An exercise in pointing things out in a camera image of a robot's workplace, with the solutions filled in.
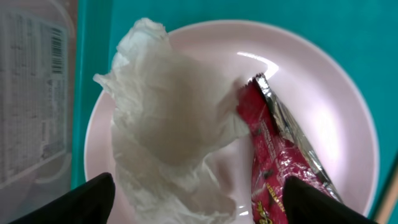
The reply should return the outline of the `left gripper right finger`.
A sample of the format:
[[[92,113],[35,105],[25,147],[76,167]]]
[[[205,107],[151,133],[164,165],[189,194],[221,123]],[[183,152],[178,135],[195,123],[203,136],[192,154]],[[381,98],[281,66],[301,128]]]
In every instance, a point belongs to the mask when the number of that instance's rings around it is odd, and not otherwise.
[[[285,180],[283,205],[289,224],[377,224],[294,176]]]

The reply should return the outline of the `white napkin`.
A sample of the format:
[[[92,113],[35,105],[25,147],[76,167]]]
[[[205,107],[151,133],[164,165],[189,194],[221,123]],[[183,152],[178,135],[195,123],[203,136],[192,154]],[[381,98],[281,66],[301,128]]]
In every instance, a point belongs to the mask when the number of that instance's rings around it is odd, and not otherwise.
[[[210,156],[249,132],[232,81],[174,50],[148,18],[122,38],[109,73],[94,81],[114,100],[116,180],[139,223],[231,223]]]

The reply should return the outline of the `red snack wrapper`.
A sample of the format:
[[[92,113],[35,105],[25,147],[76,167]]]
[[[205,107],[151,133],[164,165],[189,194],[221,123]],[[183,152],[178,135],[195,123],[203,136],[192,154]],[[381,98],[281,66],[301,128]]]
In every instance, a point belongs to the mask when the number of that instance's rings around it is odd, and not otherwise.
[[[254,146],[251,172],[254,223],[287,223],[282,191],[290,176],[341,201],[313,147],[263,73],[252,77],[239,90],[236,109],[250,130]]]

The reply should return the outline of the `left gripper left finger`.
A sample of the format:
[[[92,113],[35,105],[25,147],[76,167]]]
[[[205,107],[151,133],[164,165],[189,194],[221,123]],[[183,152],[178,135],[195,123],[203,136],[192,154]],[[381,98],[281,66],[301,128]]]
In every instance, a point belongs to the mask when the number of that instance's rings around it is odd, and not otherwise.
[[[116,193],[113,176],[103,172],[11,224],[105,224]]]

